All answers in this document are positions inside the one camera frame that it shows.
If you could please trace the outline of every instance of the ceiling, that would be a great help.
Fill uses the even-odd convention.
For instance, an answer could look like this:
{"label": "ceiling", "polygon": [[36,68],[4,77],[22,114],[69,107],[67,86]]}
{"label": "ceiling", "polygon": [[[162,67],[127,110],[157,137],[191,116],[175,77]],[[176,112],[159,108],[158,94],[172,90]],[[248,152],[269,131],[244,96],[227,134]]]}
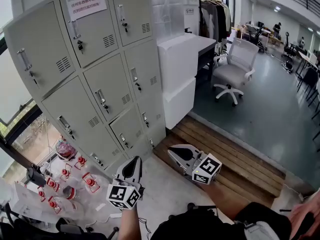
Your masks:
{"label": "ceiling", "polygon": [[279,6],[281,8],[280,13],[296,20],[301,25],[305,26],[306,28],[312,28],[315,31],[320,31],[320,27],[318,27],[316,24],[314,24],[312,21],[301,15],[300,13],[296,12],[295,10],[292,10],[288,7],[285,7],[283,5],[279,5],[275,1],[272,0],[255,0],[258,4],[261,4],[265,7],[268,7],[272,10],[276,8],[276,6]]}

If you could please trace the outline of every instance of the wooden pallet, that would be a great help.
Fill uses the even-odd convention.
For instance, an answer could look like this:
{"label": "wooden pallet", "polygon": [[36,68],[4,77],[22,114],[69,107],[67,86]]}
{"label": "wooden pallet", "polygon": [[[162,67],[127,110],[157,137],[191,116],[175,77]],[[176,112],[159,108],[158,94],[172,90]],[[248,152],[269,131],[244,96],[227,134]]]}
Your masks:
{"label": "wooden pallet", "polygon": [[267,207],[280,195],[284,173],[190,116],[182,119],[154,149],[156,156],[183,175],[182,168],[167,152],[176,144],[191,144],[220,160],[223,166],[216,180],[230,191],[228,195],[240,195]]}

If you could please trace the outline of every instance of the clothing rack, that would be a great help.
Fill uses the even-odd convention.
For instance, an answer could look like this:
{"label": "clothing rack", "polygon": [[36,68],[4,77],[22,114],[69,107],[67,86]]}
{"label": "clothing rack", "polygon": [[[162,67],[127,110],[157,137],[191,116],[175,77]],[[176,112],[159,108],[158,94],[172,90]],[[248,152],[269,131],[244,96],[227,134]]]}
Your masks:
{"label": "clothing rack", "polygon": [[204,23],[204,16],[202,14],[201,0],[199,0],[199,10],[200,10],[200,26],[202,26]]}

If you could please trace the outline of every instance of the gray floor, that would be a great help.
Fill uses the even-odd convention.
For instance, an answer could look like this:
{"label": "gray floor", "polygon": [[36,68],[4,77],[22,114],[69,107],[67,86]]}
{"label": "gray floor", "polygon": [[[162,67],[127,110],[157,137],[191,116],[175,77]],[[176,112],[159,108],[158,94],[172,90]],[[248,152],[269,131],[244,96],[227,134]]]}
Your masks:
{"label": "gray floor", "polygon": [[252,81],[243,88],[244,96],[232,107],[230,95],[215,102],[209,82],[195,92],[192,111],[230,134],[238,137],[285,169],[320,187],[319,118],[311,120],[316,105],[308,107],[303,88],[297,93],[297,78],[288,74],[280,61],[267,54],[258,54]]}

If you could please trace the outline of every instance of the ventilation slot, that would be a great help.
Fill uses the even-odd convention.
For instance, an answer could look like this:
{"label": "ventilation slot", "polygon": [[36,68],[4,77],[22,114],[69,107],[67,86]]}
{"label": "ventilation slot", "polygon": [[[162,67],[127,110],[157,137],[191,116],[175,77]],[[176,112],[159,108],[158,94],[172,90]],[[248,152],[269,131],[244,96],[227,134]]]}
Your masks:
{"label": "ventilation slot", "polygon": [[115,44],[114,35],[111,34],[109,36],[104,37],[103,38],[103,44],[104,44],[105,48],[114,45]]}
{"label": "ventilation slot", "polygon": [[126,103],[128,103],[131,100],[129,93],[126,96],[122,97],[122,103],[123,105],[125,105]]}
{"label": "ventilation slot", "polygon": [[58,67],[58,70],[60,73],[65,71],[66,69],[70,68],[70,63],[67,57],[64,57],[63,59],[59,60],[56,63],[56,66]]}
{"label": "ventilation slot", "polygon": [[150,32],[150,24],[146,23],[146,24],[142,24],[142,33],[147,33]]}
{"label": "ventilation slot", "polygon": [[115,151],[112,152],[112,155],[115,156],[115,155],[117,155],[119,153],[120,153],[119,149],[116,149]]}
{"label": "ventilation slot", "polygon": [[141,131],[139,130],[139,131],[136,133],[135,136],[136,136],[137,138],[139,138],[140,135],[141,135]]}
{"label": "ventilation slot", "polygon": [[100,121],[96,116],[89,121],[89,124],[91,127],[95,127],[99,123],[100,123]]}
{"label": "ventilation slot", "polygon": [[150,84],[151,85],[154,85],[156,82],[157,82],[157,77],[156,76],[150,78]]}

